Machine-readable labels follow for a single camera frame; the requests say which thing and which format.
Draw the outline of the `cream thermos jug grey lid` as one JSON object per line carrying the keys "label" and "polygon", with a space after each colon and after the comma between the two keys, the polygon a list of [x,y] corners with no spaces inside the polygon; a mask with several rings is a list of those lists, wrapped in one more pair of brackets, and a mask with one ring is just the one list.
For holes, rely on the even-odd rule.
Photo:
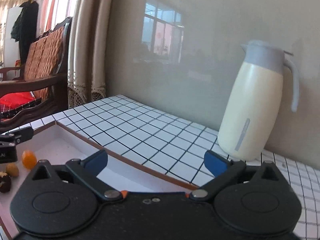
{"label": "cream thermos jug grey lid", "polygon": [[292,74],[291,111],[299,104],[299,73],[287,51],[260,40],[242,44],[244,61],[234,82],[217,136],[223,152],[252,161],[264,149],[280,109],[284,68]]}

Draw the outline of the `small orange kumquat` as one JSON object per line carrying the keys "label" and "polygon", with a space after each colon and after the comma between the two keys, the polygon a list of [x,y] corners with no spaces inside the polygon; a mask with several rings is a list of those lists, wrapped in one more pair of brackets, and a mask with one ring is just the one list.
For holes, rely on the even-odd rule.
{"label": "small orange kumquat", "polygon": [[37,158],[35,153],[30,150],[25,150],[22,153],[22,164],[26,169],[32,170],[34,166],[37,164]]}

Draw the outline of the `dark hanging coat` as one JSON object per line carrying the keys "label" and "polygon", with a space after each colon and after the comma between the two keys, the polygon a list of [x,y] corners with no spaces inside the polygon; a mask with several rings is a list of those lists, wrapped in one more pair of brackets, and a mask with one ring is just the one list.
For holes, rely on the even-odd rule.
{"label": "dark hanging coat", "polygon": [[21,64],[27,61],[29,47],[35,41],[39,4],[28,0],[20,5],[22,11],[11,30],[11,39],[19,43]]}

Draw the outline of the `checkered white tablecloth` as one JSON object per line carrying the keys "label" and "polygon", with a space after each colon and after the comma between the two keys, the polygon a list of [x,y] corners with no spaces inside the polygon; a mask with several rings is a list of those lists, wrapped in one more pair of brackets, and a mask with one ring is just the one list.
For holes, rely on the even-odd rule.
{"label": "checkered white tablecloth", "polygon": [[[212,178],[204,154],[212,150],[223,157],[217,131],[179,118],[123,95],[29,121],[40,129],[58,122],[112,152],[185,183],[201,186]],[[319,239],[319,170],[263,150],[252,161],[272,161],[297,194],[302,213],[295,228],[301,239]]]}

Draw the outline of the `beige lace curtain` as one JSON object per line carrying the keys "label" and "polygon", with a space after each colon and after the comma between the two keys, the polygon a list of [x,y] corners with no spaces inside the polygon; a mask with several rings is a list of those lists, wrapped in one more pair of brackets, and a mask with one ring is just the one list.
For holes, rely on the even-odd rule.
{"label": "beige lace curtain", "polygon": [[106,96],[105,57],[112,0],[77,0],[68,48],[68,107]]}

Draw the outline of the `white tray brown rim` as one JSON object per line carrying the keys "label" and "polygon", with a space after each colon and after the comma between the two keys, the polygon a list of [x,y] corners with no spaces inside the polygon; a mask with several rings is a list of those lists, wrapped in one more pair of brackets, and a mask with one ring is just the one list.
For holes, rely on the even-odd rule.
{"label": "white tray brown rim", "polygon": [[11,190],[1,194],[1,237],[3,239],[12,239],[18,233],[10,215],[10,203],[29,174],[29,170],[22,164],[22,153],[26,150],[34,152],[37,160],[47,159],[52,165],[62,165],[71,159],[84,160],[100,151],[99,157],[89,162],[89,170],[98,179],[119,191],[190,192],[196,188],[185,181],[161,174],[111,152],[55,121],[37,129],[32,129],[30,126],[16,129],[13,133],[17,134],[21,131],[26,131],[27,134],[13,141],[16,145],[16,165],[19,175],[12,179]]}

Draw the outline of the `red cushion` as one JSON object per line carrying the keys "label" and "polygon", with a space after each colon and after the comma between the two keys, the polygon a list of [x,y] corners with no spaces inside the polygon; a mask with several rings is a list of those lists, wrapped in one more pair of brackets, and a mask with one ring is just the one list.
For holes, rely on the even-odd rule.
{"label": "red cushion", "polygon": [[17,92],[6,94],[1,97],[1,112],[16,109],[26,103],[34,101],[36,98],[31,92]]}

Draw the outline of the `wooden sofa woven back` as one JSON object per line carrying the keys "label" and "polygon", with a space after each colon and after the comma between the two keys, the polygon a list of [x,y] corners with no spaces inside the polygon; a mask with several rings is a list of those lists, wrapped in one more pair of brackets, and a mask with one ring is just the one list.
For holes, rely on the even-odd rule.
{"label": "wooden sofa woven back", "polygon": [[18,68],[20,76],[1,81],[1,97],[31,92],[35,99],[30,107],[17,107],[17,113],[5,117],[1,113],[1,132],[68,109],[68,47],[72,17],[57,24],[52,32],[40,37],[29,47],[24,65]]}

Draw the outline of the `yellow-brown longan fruit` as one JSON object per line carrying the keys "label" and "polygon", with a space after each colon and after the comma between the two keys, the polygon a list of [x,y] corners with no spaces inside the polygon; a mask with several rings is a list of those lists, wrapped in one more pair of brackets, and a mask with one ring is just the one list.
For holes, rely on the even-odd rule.
{"label": "yellow-brown longan fruit", "polygon": [[14,178],[19,176],[19,169],[15,163],[8,163],[5,167],[5,172]]}

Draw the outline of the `dark brown fruit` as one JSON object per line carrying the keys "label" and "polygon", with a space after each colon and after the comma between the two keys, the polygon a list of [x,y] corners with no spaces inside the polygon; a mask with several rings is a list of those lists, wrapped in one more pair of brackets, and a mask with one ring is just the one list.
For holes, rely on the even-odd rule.
{"label": "dark brown fruit", "polygon": [[6,172],[0,172],[0,193],[9,192],[11,189],[11,178]]}

